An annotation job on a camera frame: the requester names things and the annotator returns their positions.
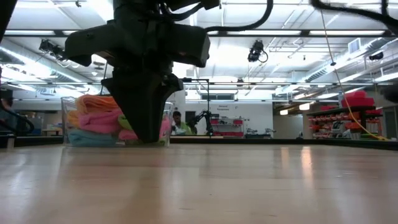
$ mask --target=table surface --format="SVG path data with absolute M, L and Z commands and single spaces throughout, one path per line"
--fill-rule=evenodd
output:
M 398 153 L 335 146 L 0 152 L 0 223 L 396 224 Z

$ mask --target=ceiling light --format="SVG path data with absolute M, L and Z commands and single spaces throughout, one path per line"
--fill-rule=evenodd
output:
M 299 35 L 300 30 L 245 30 L 240 32 L 228 32 L 228 34 L 241 35 Z
M 355 78 L 358 78 L 358 77 L 360 77 L 361 76 L 361 74 L 354 74 L 354 75 L 350 75 L 350 76 L 347 76 L 347 77 L 345 77 L 345 78 L 342 78 L 341 80 L 340 80 L 340 82 L 348 82 L 348 81 L 351 81 L 351 80 L 354 80 Z
M 388 74 L 388 75 L 383 75 L 377 79 L 375 79 L 375 82 L 383 82 L 383 81 L 388 81 L 388 80 L 392 80 L 398 78 L 398 72 L 397 73 L 392 73 L 392 74 Z
M 55 35 L 52 30 L 6 30 L 4 35 Z
M 352 90 L 348 90 L 348 91 L 346 91 L 345 93 L 353 93 L 353 92 L 355 92 L 355 91 L 362 90 L 363 88 L 364 88 L 364 87 L 355 88 L 355 89 L 352 89 Z
M 317 98 L 318 99 L 327 99 L 327 98 L 331 98 L 331 97 L 334 97 L 337 95 L 338 95 L 338 93 L 325 93 L 323 95 L 318 96 Z
M 289 112 L 287 110 L 282 110 L 279 112 L 280 115 L 287 115 Z
M 40 81 L 39 79 L 23 74 L 21 72 L 17 72 L 13 69 L 3 67 L 2 68 L 2 77 L 4 78 L 9 78 L 11 80 L 17 80 L 17 81 L 23 81 L 23 82 L 29 82 L 29 81 Z
M 65 34 L 65 35 L 70 35 L 70 34 L 72 34 L 72 33 L 74 33 L 74 32 L 77 32 L 77 30 L 63 30 L 62 32 L 63 32 L 63 34 Z
M 39 73 L 41 75 L 51 75 L 51 73 L 52 73 L 52 70 L 49 69 L 47 66 L 45 66 L 41 63 L 38 63 L 35 60 L 32 60 L 31 58 L 27 58 L 25 56 L 17 54 L 11 50 L 5 49 L 4 47 L 0 47 L 0 50 L 23 61 L 25 63 L 24 70 L 26 70 L 29 73 L 33 73 L 33 74 Z
M 27 86 L 27 85 L 12 85 L 12 84 L 7 84 L 8 86 L 14 87 L 14 88 L 20 88 L 22 90 L 27 90 L 27 91 L 36 91 L 34 88 Z
M 306 104 L 303 104 L 303 105 L 298 106 L 298 108 L 299 108 L 300 110 L 309 110 L 309 109 L 310 109 L 310 104 L 309 104 L 309 103 L 306 103 Z
M 381 35 L 384 30 L 328 30 L 328 35 Z M 325 35 L 324 30 L 311 30 L 310 35 Z

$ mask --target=white wall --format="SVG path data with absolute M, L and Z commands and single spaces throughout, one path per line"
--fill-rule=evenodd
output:
M 186 111 L 196 111 L 198 115 L 201 111 L 207 110 L 207 102 L 187 102 Z M 244 122 L 244 131 L 247 128 L 256 129 L 258 133 L 264 133 L 266 128 L 273 128 L 272 103 L 241 103 L 241 102 L 211 102 L 210 111 L 214 114 L 226 117 L 240 117 L 247 119 Z M 205 119 L 198 125 L 198 134 L 206 131 Z
M 275 139 L 295 139 L 303 131 L 303 116 L 274 116 Z

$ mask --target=green towel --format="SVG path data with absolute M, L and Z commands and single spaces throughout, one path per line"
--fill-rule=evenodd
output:
M 118 121 L 119 121 L 120 126 L 122 126 L 124 129 L 132 130 L 132 128 L 129 124 L 129 121 L 126 119 L 126 116 L 124 114 L 119 115 Z

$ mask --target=pipe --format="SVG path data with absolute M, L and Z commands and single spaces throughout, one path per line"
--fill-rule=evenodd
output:
M 360 50 L 359 52 L 354 52 L 352 54 L 347 49 L 344 52 L 337 55 L 336 57 L 334 57 L 334 62 L 336 62 L 336 65 L 334 67 L 330 66 L 332 61 L 331 59 L 329 59 L 324 64 L 307 72 L 307 74 L 298 82 L 312 82 L 313 80 L 321 76 L 327 75 L 333 72 L 334 70 L 337 70 L 339 68 L 342 68 L 344 66 L 347 66 L 355 62 L 356 59 L 372 55 L 374 52 L 380 50 L 381 48 L 386 47 L 387 45 L 395 42 L 396 40 L 397 39 L 395 38 L 377 38 L 364 44 L 363 45 L 364 47 L 362 47 L 363 49 Z M 278 94 L 291 92 L 298 87 L 299 87 L 298 85 L 284 86 L 276 89 L 276 94 L 278 95 Z
M 80 75 L 79 73 L 73 72 L 67 68 L 63 68 L 59 64 L 57 64 L 45 57 L 42 57 L 24 47 L 21 47 L 15 43 L 11 42 L 10 40 L 4 39 L 1 42 L 1 47 L 4 47 L 5 49 L 15 52 L 17 54 L 19 54 L 19 52 L 23 52 L 24 57 L 27 57 L 27 58 L 29 58 L 31 60 L 35 60 L 35 61 L 37 60 L 36 63 L 42 64 L 48 68 L 51 68 L 53 71 L 57 71 L 58 74 L 63 75 L 64 77 L 67 77 L 72 80 L 75 79 L 76 82 L 77 82 L 77 80 L 79 80 L 80 82 L 92 82 L 91 79 L 89 79 L 83 75 Z

